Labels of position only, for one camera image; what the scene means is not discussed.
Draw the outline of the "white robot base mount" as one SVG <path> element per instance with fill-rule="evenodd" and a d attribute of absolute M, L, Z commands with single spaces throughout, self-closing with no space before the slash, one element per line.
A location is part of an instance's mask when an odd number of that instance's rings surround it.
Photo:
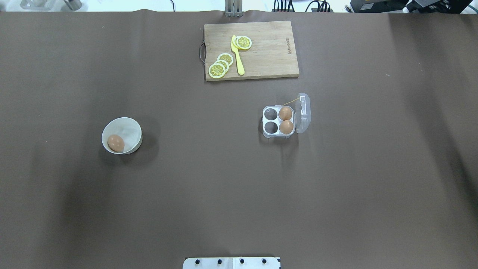
<path fill-rule="evenodd" d="M 279 257 L 190 257 L 183 269 L 280 269 Z"/>

